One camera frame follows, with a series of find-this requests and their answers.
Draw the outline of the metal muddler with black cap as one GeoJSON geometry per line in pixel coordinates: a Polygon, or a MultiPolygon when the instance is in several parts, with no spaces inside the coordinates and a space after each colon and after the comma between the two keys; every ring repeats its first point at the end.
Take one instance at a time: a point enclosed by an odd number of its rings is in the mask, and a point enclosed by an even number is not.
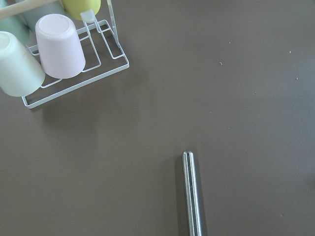
{"type": "Polygon", "coordinates": [[[189,235],[206,236],[207,229],[202,203],[200,178],[196,159],[192,151],[183,152],[182,167],[189,235]]]}

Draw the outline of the pink cup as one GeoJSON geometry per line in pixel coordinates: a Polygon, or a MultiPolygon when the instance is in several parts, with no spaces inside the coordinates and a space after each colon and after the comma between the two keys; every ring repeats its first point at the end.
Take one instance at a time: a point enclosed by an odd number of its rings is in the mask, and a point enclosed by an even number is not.
{"type": "Polygon", "coordinates": [[[80,74],[86,65],[73,21],[65,15],[48,14],[35,25],[35,35],[44,72],[57,79],[80,74]]]}

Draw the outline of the yellow cup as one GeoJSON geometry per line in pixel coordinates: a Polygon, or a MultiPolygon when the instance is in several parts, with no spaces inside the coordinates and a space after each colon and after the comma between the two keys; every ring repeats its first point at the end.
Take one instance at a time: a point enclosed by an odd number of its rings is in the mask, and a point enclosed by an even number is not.
{"type": "Polygon", "coordinates": [[[96,15],[101,7],[101,0],[62,0],[65,11],[72,18],[81,20],[81,12],[92,10],[96,15]]]}

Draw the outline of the white cup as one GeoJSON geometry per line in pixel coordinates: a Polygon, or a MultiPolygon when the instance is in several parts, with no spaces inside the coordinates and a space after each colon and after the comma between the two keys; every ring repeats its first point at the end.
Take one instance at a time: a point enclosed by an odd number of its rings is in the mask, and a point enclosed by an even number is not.
{"type": "Polygon", "coordinates": [[[28,96],[41,87],[45,72],[40,63],[16,38],[0,33],[0,88],[14,97],[28,96]]]}

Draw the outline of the grey cup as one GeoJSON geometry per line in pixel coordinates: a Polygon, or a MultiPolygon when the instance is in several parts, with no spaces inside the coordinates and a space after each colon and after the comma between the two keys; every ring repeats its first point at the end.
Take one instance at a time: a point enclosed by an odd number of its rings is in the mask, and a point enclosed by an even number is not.
{"type": "Polygon", "coordinates": [[[35,33],[35,25],[37,21],[41,17],[49,14],[66,15],[66,12],[62,4],[59,1],[55,1],[22,13],[26,24],[33,33],[35,33]]]}

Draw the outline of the mint green cup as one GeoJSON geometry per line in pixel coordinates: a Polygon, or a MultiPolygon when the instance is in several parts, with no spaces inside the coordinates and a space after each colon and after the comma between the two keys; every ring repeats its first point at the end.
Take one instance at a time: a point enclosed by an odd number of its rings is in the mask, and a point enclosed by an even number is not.
{"type": "Polygon", "coordinates": [[[23,45],[26,45],[30,39],[29,28],[19,16],[1,19],[0,30],[12,33],[23,45]]]}

